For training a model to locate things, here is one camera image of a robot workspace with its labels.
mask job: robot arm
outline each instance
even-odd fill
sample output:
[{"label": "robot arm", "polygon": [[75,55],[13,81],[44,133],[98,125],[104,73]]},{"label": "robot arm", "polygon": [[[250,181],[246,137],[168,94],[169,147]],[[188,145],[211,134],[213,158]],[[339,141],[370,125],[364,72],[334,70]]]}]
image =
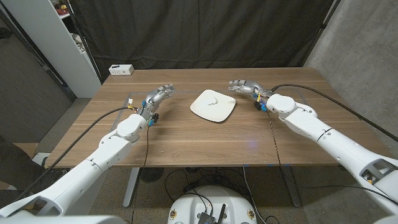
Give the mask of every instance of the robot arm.
[{"label": "robot arm", "polygon": [[150,92],[139,108],[137,114],[130,115],[121,121],[117,128],[104,136],[99,146],[83,162],[78,164],[49,188],[29,197],[18,200],[2,209],[0,217],[10,217],[38,200],[46,205],[37,214],[65,215],[68,209],[93,185],[108,168],[124,159],[131,151],[132,145],[139,140],[139,133],[147,125],[157,121],[154,112],[159,104],[172,96],[173,85],[162,86]]},{"label": "robot arm", "polygon": [[[251,86],[253,83],[235,80],[229,83],[228,89],[260,95],[261,104],[266,105],[269,111],[278,113],[279,119],[292,131],[316,142],[344,166],[361,186],[398,202],[398,160],[365,149],[320,121],[311,107],[297,103],[291,97],[273,94],[258,84]],[[398,205],[378,194],[367,193],[386,212],[398,215]]]}]

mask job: table top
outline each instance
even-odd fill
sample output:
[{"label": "table top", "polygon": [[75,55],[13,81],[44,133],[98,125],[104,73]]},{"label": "table top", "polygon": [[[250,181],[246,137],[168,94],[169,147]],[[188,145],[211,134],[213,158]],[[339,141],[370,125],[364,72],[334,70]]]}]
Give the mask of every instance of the table top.
[{"label": "table top", "polygon": [[[149,129],[146,167],[195,166],[273,166],[278,165],[269,118],[255,109],[249,95],[227,91],[230,80],[255,80],[264,88],[282,83],[306,85],[346,104],[314,68],[223,68],[184,70],[135,70],[130,76],[109,76],[97,94],[62,138],[46,161],[57,157],[101,115],[127,105],[139,107],[146,93],[173,83],[173,97],[164,100],[157,110],[159,121]],[[204,90],[211,89],[236,99],[230,116],[214,123],[195,115],[190,105]],[[351,113],[309,90],[281,87],[282,95],[311,106],[319,119],[347,135],[365,148],[391,156],[376,135]],[[97,123],[57,167],[74,167],[98,148],[100,139],[126,119],[132,111],[113,113]],[[290,166],[333,165],[337,162],[315,142],[291,131],[277,114],[271,114],[280,161]],[[147,150],[147,131],[131,153],[117,166],[142,167]]]}]

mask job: power strip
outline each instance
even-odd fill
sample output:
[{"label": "power strip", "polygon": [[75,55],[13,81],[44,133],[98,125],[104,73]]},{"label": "power strip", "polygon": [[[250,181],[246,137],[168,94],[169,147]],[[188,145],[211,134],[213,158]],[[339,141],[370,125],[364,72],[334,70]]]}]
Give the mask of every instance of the power strip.
[{"label": "power strip", "polygon": [[111,75],[131,75],[133,71],[134,67],[132,65],[112,65],[109,68]]}]

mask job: black curtain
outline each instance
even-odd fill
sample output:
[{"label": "black curtain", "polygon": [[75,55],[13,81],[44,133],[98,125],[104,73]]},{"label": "black curtain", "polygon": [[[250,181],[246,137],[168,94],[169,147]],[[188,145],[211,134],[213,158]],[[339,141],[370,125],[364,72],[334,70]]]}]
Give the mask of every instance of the black curtain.
[{"label": "black curtain", "polygon": [[107,77],[118,63],[135,69],[299,67],[333,0],[70,2]]}]

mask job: concrete wall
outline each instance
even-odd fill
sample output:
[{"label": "concrete wall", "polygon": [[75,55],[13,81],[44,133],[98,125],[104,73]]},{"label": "concrete wall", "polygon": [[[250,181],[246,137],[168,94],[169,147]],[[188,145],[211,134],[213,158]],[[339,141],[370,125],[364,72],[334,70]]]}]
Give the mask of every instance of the concrete wall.
[{"label": "concrete wall", "polygon": [[[398,136],[398,1],[342,0],[305,66],[352,109]],[[373,130],[398,158],[398,142]]]}]

